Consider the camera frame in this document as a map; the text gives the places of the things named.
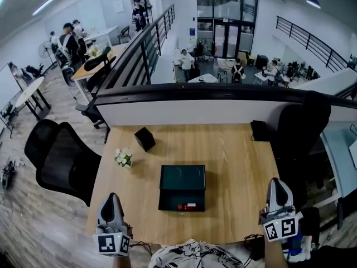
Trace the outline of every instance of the metal railing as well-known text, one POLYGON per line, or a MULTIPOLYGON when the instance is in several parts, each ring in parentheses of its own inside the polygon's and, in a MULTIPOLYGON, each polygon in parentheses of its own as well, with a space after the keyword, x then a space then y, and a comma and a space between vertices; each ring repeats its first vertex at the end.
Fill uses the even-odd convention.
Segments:
POLYGON ((348 62, 342 56, 340 56, 335 50, 333 50, 319 38, 315 37, 313 34, 307 32, 294 23, 289 22, 282 17, 277 17, 276 28, 299 42, 305 47, 306 50, 311 51, 333 73, 349 67, 348 62))
POLYGON ((123 87, 151 84, 162 45, 175 19, 175 6, 171 5, 129 45, 113 66, 97 96, 117 94, 123 87))

